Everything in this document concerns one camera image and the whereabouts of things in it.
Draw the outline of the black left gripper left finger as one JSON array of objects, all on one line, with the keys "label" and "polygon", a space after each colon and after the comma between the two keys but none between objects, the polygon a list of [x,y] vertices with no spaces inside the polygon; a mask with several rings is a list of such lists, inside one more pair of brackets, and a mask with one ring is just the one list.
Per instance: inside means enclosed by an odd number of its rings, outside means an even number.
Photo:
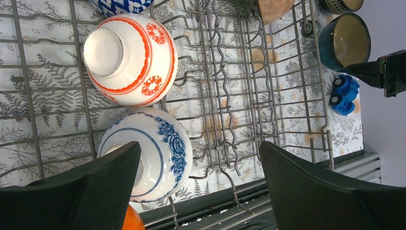
[{"label": "black left gripper left finger", "polygon": [[140,155],[131,141],[55,176],[1,188],[1,229],[120,230]]}]

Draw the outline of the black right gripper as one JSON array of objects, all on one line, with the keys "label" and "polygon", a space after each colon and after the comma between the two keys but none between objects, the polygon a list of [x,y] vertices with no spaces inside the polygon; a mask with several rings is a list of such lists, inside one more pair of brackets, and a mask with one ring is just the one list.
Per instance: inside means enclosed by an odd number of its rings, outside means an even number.
[{"label": "black right gripper", "polygon": [[406,51],[382,56],[379,61],[348,65],[346,72],[371,87],[384,89],[385,97],[396,97],[406,91]]}]

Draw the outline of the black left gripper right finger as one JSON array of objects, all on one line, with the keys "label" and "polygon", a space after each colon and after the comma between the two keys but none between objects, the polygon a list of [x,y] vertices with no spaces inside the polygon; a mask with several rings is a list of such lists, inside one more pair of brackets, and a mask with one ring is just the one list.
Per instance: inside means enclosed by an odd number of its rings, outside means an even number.
[{"label": "black left gripper right finger", "polygon": [[259,154],[279,229],[405,229],[405,188],[347,177],[268,141]]}]

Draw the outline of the dark teal gold bowl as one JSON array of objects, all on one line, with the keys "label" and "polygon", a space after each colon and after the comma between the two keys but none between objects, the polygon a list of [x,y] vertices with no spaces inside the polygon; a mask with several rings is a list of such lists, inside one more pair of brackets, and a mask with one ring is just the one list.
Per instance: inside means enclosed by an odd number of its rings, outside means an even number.
[{"label": "dark teal gold bowl", "polygon": [[335,72],[367,62],[371,38],[364,20],[355,13],[345,13],[327,24],[318,35],[321,63]]}]

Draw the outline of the dark brown patterned bowl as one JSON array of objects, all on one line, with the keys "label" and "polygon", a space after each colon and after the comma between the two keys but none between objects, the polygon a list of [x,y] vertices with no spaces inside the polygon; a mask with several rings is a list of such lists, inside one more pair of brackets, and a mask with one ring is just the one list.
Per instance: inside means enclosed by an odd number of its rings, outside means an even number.
[{"label": "dark brown patterned bowl", "polygon": [[364,0],[319,0],[319,3],[323,10],[341,15],[358,11],[362,7]]}]

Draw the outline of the pink speckled bowl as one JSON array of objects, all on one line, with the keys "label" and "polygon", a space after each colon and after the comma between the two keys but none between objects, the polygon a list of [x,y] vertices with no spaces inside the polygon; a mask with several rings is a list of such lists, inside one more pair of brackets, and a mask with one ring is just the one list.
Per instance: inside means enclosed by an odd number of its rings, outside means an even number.
[{"label": "pink speckled bowl", "polygon": [[260,16],[264,25],[282,18],[294,5],[295,0],[258,0]]}]

